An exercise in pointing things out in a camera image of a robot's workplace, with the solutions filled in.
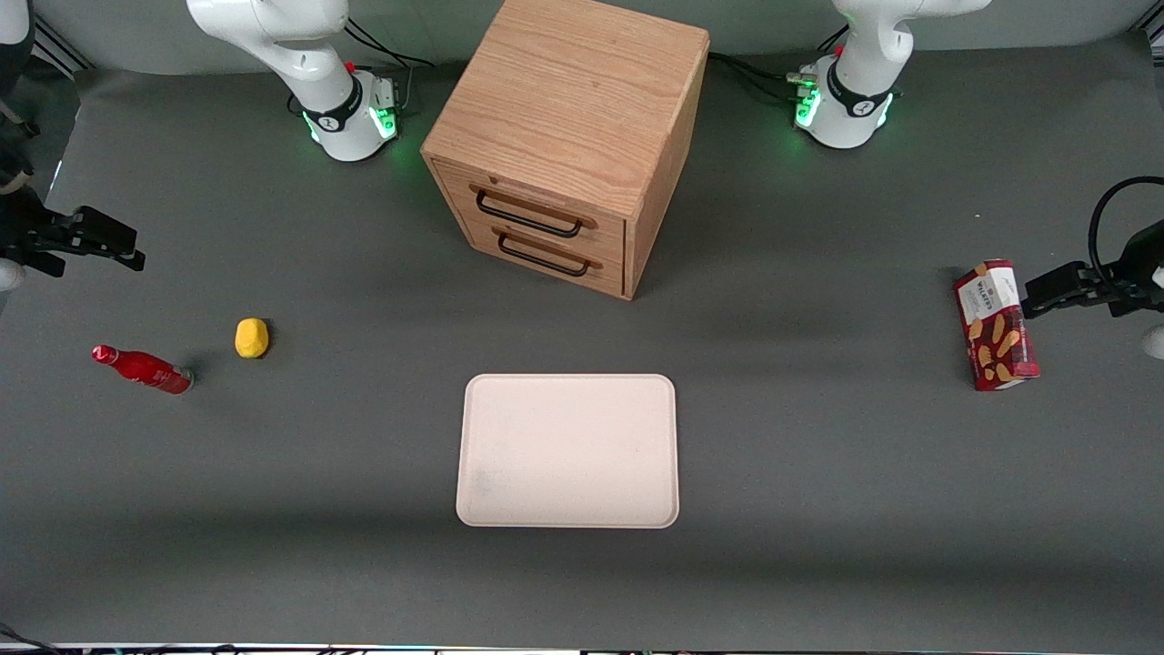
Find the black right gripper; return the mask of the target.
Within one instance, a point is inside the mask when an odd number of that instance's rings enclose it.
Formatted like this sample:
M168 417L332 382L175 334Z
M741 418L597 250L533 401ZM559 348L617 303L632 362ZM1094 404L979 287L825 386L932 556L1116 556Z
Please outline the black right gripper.
M1 198L1 254L43 275L64 273L66 262L55 252L108 258L133 272L146 269L146 252L136 250L132 227L94 207L80 207L80 237L101 247L92 248L74 243L72 225L74 216L49 211L33 188L17 188Z

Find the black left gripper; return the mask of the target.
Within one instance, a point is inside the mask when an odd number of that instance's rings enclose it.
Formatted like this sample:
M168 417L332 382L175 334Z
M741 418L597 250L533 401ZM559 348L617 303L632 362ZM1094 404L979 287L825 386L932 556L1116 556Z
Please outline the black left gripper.
M1024 319L1045 316L1050 311L1069 307L1094 307L1106 304L1110 316L1131 312L1163 311L1161 265L1163 265L1163 221L1140 229L1128 240L1121 256L1101 264L1098 251L1100 220L1090 220L1090 264L1099 277L1093 290L1092 269L1084 262L1069 262L1028 282L1023 299Z

